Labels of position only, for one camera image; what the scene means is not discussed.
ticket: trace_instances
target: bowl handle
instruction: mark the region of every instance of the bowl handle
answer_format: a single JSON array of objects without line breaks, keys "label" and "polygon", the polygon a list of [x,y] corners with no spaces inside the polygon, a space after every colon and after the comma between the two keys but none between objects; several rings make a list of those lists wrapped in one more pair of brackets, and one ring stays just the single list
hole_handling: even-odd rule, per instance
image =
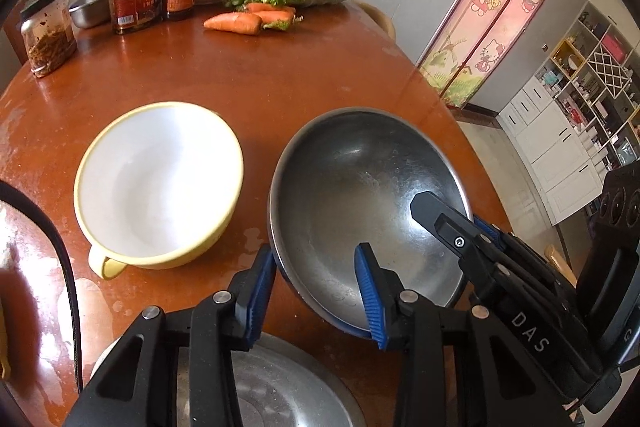
[{"label": "bowl handle", "polygon": [[117,277],[127,267],[126,264],[107,257],[105,251],[95,245],[92,245],[89,249],[89,266],[97,273],[100,279],[105,279],[106,281]]}]

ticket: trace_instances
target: glass jar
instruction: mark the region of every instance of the glass jar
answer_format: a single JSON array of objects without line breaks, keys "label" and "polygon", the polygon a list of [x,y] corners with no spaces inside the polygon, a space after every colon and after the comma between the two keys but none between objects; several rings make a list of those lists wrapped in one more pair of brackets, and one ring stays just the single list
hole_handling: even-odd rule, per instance
[{"label": "glass jar", "polygon": [[35,76],[40,78],[57,70],[76,50],[69,0],[35,0],[20,12],[20,21]]},{"label": "glass jar", "polygon": [[151,26],[160,19],[161,0],[109,0],[111,26],[118,35]]}]

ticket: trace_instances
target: jar lid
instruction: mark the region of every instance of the jar lid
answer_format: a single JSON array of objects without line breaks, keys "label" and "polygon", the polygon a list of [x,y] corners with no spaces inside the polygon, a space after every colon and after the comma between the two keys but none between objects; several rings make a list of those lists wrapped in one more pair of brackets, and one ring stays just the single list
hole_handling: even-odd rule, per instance
[{"label": "jar lid", "polygon": [[20,10],[20,22],[28,21],[40,10],[49,6],[53,1],[55,0],[35,0],[31,4],[25,6]]}]

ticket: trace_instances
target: metal screw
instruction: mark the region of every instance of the metal screw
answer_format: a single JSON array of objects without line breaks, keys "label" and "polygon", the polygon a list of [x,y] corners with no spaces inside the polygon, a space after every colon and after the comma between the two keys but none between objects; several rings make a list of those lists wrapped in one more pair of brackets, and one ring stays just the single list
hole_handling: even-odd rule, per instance
[{"label": "metal screw", "polygon": [[215,302],[216,304],[224,304],[225,302],[229,302],[230,300],[231,293],[226,290],[215,292],[213,294],[213,302]]},{"label": "metal screw", "polygon": [[471,313],[476,319],[485,319],[489,316],[489,310],[484,306],[474,306],[471,308]]},{"label": "metal screw", "polygon": [[160,308],[158,306],[148,306],[142,310],[142,317],[149,320],[158,317]]},{"label": "metal screw", "polygon": [[413,304],[418,300],[418,294],[413,290],[402,290],[400,292],[400,300],[407,304]]},{"label": "metal screw", "polygon": [[509,272],[509,270],[507,270],[507,267],[503,264],[498,263],[498,270],[504,273],[507,277],[511,275],[511,272]]}]

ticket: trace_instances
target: carrot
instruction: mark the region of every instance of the carrot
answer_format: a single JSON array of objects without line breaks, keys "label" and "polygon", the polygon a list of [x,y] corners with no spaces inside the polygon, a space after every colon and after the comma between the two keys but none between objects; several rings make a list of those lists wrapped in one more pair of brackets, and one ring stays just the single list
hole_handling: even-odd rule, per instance
[{"label": "carrot", "polygon": [[281,31],[287,31],[296,17],[293,13],[284,11],[256,12],[255,14],[262,19],[262,28]]},{"label": "carrot", "polygon": [[244,5],[244,11],[249,13],[285,11],[291,12],[294,15],[296,13],[296,9],[291,6],[274,6],[273,4],[267,4],[263,2],[247,3]]},{"label": "carrot", "polygon": [[262,19],[253,13],[221,13],[204,21],[206,30],[257,35],[262,29]]}]

